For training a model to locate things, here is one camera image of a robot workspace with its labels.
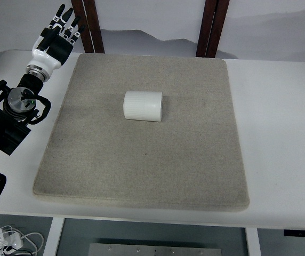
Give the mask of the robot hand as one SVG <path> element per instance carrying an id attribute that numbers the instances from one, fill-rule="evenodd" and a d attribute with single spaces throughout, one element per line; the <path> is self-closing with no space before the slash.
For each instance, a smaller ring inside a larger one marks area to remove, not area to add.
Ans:
<path id="1" fill-rule="evenodd" d="M 44 82 L 65 64 L 85 28 L 78 24 L 81 19 L 78 15 L 69 21 L 74 9 L 71 7 L 66 10 L 65 7 L 62 4 L 49 25 L 42 30 L 32 48 L 32 60 L 26 67 L 26 73 L 35 75 Z"/>

